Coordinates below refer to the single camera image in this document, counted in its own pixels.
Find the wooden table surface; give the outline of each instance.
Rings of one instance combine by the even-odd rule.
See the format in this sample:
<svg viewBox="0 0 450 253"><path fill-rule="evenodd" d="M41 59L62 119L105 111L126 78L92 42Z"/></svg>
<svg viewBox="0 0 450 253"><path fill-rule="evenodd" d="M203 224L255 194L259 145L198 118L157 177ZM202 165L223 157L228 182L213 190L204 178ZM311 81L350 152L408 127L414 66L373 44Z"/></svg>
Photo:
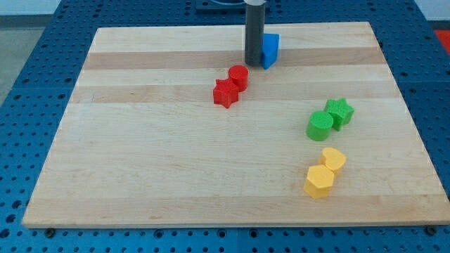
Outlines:
<svg viewBox="0 0 450 253"><path fill-rule="evenodd" d="M23 223L30 228L450 223L450 204L367 22L267 25L278 61L229 109L243 26L100 28ZM309 116L347 98L323 142ZM303 192L321 150L347 156L330 196Z"/></svg>

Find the blue pegboard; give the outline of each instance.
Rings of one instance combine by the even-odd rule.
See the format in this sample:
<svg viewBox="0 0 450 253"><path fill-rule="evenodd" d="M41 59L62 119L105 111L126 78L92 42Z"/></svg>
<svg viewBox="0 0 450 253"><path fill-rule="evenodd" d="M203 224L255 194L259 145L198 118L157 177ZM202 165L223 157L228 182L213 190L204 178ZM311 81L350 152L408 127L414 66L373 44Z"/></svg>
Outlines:
<svg viewBox="0 0 450 253"><path fill-rule="evenodd" d="M29 230L20 225L98 27L232 25L194 1L62 0L0 108L0 252L450 252L450 226ZM268 23L369 21L450 193L450 67L412 0L270 0Z"/></svg>

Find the yellow block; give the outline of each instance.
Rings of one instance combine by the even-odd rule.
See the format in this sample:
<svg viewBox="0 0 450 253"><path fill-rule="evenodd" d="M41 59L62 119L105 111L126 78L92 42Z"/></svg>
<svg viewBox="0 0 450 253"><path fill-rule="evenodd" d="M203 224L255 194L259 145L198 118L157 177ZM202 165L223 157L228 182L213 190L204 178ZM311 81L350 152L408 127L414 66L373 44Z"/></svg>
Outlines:
<svg viewBox="0 0 450 253"><path fill-rule="evenodd" d="M327 197L333 186L335 175L325 165L311 166L303 190L313 198Z"/></svg>
<svg viewBox="0 0 450 253"><path fill-rule="evenodd" d="M342 166L344 166L347 158L339 150L335 148L324 148L322 150L319 164L325 165L329 168L335 176L339 176Z"/></svg>

